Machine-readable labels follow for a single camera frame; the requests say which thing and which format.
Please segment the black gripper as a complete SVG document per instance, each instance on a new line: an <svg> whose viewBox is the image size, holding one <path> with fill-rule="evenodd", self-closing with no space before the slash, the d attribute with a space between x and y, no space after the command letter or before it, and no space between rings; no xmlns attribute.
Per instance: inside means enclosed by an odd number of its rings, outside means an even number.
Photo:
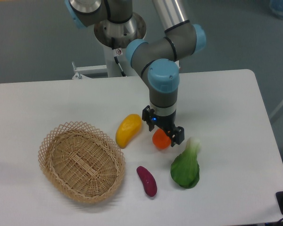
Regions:
<svg viewBox="0 0 283 226"><path fill-rule="evenodd" d="M184 128L175 126L176 111L168 116L159 116L155 114L154 109L149 105L142 111L142 120L148 125L149 131L155 126L162 129L171 140L171 147L180 145L184 141Z"/></svg>

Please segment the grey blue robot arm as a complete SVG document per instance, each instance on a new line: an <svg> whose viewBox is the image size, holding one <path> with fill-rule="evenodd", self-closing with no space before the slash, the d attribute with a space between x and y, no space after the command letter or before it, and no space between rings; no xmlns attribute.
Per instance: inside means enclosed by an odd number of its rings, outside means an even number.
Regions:
<svg viewBox="0 0 283 226"><path fill-rule="evenodd" d="M191 24L180 0L155 0L153 5L164 28L164 38L144 40L144 20L133 11L130 0L67 0L66 7L78 27L94 26L98 41L112 51L121 48L130 67L150 93L150 104L142 111L149 129L159 127L171 145L184 140L184 129L175 125L179 67L177 61L206 45L206 35Z"/></svg>

